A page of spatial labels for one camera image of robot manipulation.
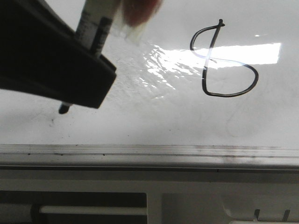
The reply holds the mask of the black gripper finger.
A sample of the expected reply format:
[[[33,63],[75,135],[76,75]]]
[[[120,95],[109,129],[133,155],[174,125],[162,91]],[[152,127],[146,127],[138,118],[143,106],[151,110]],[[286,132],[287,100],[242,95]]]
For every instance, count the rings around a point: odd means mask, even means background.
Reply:
[[[115,66],[86,49],[43,0],[0,3],[0,87],[99,108],[116,78]]]

